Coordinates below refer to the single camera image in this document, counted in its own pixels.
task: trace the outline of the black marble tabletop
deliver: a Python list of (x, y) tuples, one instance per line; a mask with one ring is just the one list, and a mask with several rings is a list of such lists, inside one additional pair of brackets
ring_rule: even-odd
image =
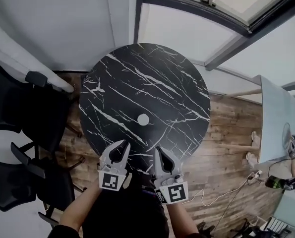
[(82, 130), (101, 155), (110, 143), (131, 143), (129, 171), (152, 174), (156, 146), (181, 161), (200, 145), (210, 120), (206, 84), (184, 56), (155, 44), (124, 46), (82, 79)]

